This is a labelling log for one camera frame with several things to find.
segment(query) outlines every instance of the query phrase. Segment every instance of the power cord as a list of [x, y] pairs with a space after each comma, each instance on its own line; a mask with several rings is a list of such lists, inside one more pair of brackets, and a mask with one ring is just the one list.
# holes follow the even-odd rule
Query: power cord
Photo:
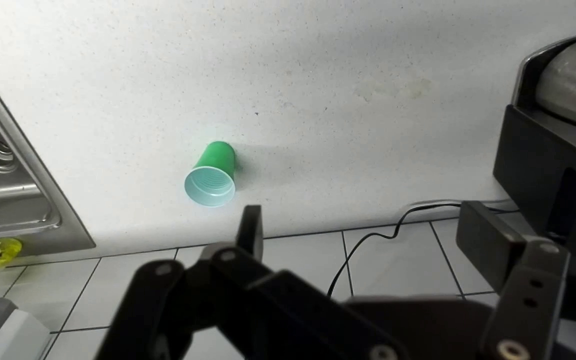
[[[359, 241], [352, 246], [352, 250], [348, 252], [343, 264], [342, 264], [340, 270], [333, 275], [333, 278], [331, 278], [331, 282], [329, 282], [329, 287], [328, 287], [328, 299], [331, 296], [333, 287], [335, 287], [335, 282], [340, 280], [343, 269], [348, 269], [348, 262], [349, 262], [349, 259], [354, 257], [354, 252], [356, 252], [368, 239], [394, 241], [394, 239], [399, 235], [399, 229], [401, 229], [403, 220], [405, 220], [409, 215], [413, 215], [413, 212], [426, 212], [426, 210], [434, 210], [434, 208], [460, 208], [460, 207], [461, 207], [461, 201], [415, 202], [415, 205], [409, 205], [407, 210], [401, 215], [401, 218], [395, 222], [391, 236], [379, 235], [379, 233], [368, 233], [363, 239], [359, 239]], [[489, 210], [495, 210], [495, 212], [514, 212], [511, 208], [507, 210], [507, 208], [504, 208], [504, 207], [495, 208], [495, 207], [492, 207], [492, 202], [487, 205], [487, 208], [489, 208]]]

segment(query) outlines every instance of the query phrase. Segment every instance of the plastic cup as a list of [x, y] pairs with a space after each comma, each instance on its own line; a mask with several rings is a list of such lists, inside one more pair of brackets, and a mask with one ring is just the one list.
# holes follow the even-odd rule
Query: plastic cup
[[233, 199], [236, 155], [227, 143], [209, 143], [184, 180], [189, 201], [199, 207], [223, 207]]

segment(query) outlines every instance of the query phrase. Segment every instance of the metal sink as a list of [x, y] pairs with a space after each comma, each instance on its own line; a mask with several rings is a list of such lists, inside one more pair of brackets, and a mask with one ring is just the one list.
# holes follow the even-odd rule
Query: metal sink
[[0, 100], [0, 239], [23, 255], [91, 248], [83, 224]]

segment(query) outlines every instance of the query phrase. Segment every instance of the stainless steel sink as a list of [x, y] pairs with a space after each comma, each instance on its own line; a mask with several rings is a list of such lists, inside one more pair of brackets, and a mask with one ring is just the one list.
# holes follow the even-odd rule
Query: stainless steel sink
[[83, 224], [0, 100], [0, 239], [23, 255], [91, 248]]

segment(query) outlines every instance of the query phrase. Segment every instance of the yellow object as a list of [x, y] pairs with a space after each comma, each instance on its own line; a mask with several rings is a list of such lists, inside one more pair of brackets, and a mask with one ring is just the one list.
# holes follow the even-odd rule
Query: yellow object
[[23, 242], [17, 239], [0, 239], [0, 269], [16, 261], [21, 248], [23, 248]]

